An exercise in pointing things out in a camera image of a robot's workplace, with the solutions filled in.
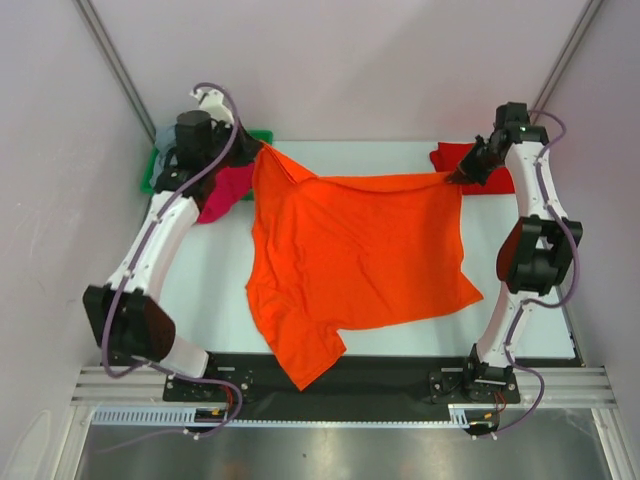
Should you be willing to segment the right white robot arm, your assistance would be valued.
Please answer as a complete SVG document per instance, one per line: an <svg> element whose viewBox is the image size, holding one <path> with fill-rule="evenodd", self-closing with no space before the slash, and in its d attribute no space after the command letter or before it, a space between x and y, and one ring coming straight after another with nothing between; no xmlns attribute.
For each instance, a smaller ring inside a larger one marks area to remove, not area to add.
<svg viewBox="0 0 640 480"><path fill-rule="evenodd" d="M551 308L545 298L568 273L580 272L583 226L570 220L557 195L549 161L554 142L544 127L532 124L526 104L508 102L497 108L491 135L477 137L447 177L451 184L485 185L495 171L506 169L518 208L496 259L498 300L454 389L472 403L515 388L515 349L526 321L535 308Z"/></svg>

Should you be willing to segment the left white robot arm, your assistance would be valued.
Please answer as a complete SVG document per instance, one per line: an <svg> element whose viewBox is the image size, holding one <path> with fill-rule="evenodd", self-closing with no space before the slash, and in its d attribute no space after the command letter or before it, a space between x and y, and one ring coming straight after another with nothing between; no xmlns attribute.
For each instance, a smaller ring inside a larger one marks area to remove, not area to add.
<svg viewBox="0 0 640 480"><path fill-rule="evenodd" d="M123 355L186 376L185 388L199 400L213 398L219 374L208 353L182 339L157 299L187 231L212 223L251 190L254 161L263 144L225 106L180 114L175 144L143 225L104 285L90 285L82 301L102 359Z"/></svg>

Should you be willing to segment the orange t-shirt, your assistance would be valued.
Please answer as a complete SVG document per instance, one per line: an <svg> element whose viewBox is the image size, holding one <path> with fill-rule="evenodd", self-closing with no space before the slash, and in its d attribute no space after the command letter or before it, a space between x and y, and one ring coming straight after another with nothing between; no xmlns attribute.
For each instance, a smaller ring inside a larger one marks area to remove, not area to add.
<svg viewBox="0 0 640 480"><path fill-rule="evenodd" d="M463 195L442 173L319 176L266 146L252 186L248 304L298 389L345 353L344 330L446 316L482 299L462 270Z"/></svg>

